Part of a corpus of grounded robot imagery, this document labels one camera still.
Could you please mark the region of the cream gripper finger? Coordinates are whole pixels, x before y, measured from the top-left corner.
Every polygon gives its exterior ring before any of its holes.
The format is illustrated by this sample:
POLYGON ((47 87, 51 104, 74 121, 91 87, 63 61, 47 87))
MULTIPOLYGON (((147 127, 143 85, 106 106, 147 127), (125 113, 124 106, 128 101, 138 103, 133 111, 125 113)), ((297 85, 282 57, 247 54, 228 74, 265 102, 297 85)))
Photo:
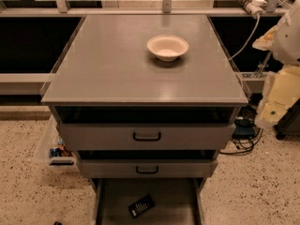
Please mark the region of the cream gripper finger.
POLYGON ((260 51, 272 51, 276 31, 276 26, 271 27, 263 36, 252 43, 252 47, 260 51))

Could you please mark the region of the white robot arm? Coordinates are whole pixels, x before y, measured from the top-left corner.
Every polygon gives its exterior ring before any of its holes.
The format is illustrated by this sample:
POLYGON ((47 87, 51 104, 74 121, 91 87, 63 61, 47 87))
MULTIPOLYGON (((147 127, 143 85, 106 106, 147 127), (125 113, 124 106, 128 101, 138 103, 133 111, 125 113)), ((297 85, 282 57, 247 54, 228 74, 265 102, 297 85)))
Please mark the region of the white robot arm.
POLYGON ((259 128, 271 128, 300 98, 300 0, 252 47, 270 51, 283 64, 279 72, 267 76, 254 120, 259 128))

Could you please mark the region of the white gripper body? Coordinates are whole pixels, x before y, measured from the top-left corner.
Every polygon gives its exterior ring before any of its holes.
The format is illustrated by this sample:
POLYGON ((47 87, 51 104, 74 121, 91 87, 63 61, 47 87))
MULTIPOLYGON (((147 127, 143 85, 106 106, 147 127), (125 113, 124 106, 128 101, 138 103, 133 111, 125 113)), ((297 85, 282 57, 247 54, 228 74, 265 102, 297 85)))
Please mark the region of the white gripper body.
POLYGON ((285 65, 278 73, 270 72, 264 82, 255 125, 259 128, 276 125, 299 98, 299 66, 285 65))

